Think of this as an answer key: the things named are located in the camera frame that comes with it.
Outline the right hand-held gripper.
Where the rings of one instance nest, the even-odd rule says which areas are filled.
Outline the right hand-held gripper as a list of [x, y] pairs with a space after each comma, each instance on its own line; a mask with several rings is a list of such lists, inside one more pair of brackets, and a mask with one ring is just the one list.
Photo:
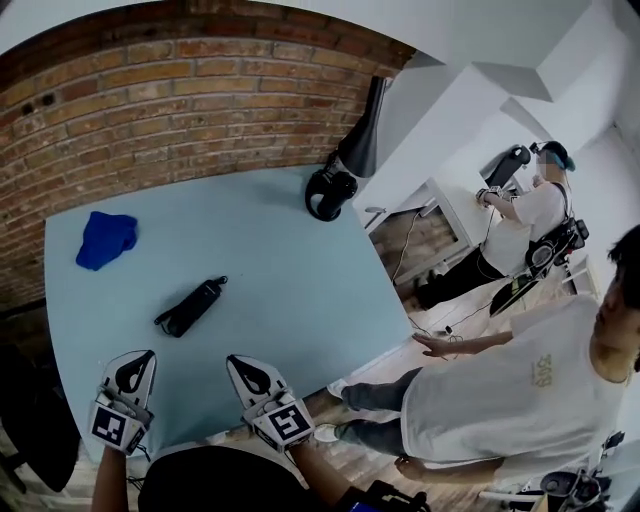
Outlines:
[[229, 355], [226, 368], [251, 431], [278, 453], [309, 439], [315, 424], [279, 371], [253, 357]]

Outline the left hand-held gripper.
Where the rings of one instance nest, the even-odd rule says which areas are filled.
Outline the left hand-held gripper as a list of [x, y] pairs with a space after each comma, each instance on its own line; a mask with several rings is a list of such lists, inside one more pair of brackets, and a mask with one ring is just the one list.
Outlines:
[[[89, 434], [106, 447], [132, 455], [154, 419], [146, 409], [157, 358], [152, 350], [126, 352], [105, 368], [89, 421]], [[131, 399], [122, 395], [131, 395]]]

